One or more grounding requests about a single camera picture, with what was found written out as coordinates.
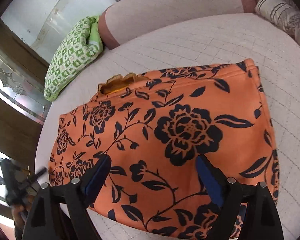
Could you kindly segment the person's left hand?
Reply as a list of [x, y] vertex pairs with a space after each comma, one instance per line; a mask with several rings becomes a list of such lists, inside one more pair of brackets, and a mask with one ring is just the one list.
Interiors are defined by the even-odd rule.
[[25, 204], [21, 205], [12, 205], [12, 217], [15, 223], [15, 227], [18, 229], [22, 229], [26, 222], [25, 210], [27, 212], [30, 211], [32, 203], [34, 201], [33, 195], [28, 195]]

